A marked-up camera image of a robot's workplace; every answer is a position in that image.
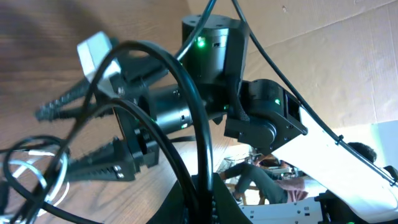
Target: green led light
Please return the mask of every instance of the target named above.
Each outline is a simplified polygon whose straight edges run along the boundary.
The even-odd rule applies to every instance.
[[[204,37],[198,37],[197,45],[199,48],[204,48],[206,45],[206,39]]]

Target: wooden table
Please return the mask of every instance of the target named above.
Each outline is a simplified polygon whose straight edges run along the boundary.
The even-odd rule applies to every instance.
[[[82,76],[76,45],[104,30],[120,40],[146,39],[171,52],[181,43],[181,18],[190,13],[185,0],[2,0],[0,2],[0,148],[33,134],[64,138],[73,121],[38,123],[34,110],[70,88]],[[174,82],[166,77],[159,85]],[[211,123],[215,165],[231,139],[223,137],[224,124]],[[192,128],[172,136],[193,134]],[[79,158],[120,136],[114,117],[96,119],[73,142],[72,157]],[[189,171],[197,172],[195,143],[176,144]],[[82,182],[60,208],[97,222],[144,223],[160,207],[175,182],[164,155],[159,165],[143,169],[128,183]],[[27,187],[33,179],[23,179]],[[11,195],[10,209],[22,199]],[[66,223],[46,214],[37,223]]]

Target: screw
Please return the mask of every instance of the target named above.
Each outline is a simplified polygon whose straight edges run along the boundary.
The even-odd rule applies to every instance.
[[[121,171],[121,170],[122,170],[122,168],[120,168],[119,165],[113,166],[113,169],[114,169],[115,171]]]
[[[124,88],[123,88],[123,87],[119,87],[119,88],[118,88],[118,95],[119,95],[119,96],[123,96],[124,94],[125,94]]]

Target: cardboard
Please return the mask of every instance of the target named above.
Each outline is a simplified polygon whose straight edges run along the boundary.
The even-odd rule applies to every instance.
[[[199,1],[188,2],[192,7]],[[328,125],[398,118],[397,1],[261,2],[241,1],[251,27],[262,27],[264,34],[257,36],[268,46],[266,52]],[[281,4],[287,8],[284,16],[274,12]],[[229,8],[215,9],[220,11]],[[261,22],[253,22],[255,16]],[[258,78],[281,83],[254,50],[248,53],[244,79]]]
[[[208,2],[208,0],[187,1],[194,14],[201,14]],[[306,34],[393,1],[238,0],[251,29],[263,47]],[[239,19],[231,0],[218,0],[212,13]],[[256,47],[250,43],[248,52],[256,50]]]

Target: hair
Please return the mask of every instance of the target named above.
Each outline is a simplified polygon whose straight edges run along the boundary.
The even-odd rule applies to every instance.
[[[360,142],[350,142],[348,143],[357,153],[361,154],[370,162],[374,162],[377,159],[376,152],[369,146],[362,144]]]

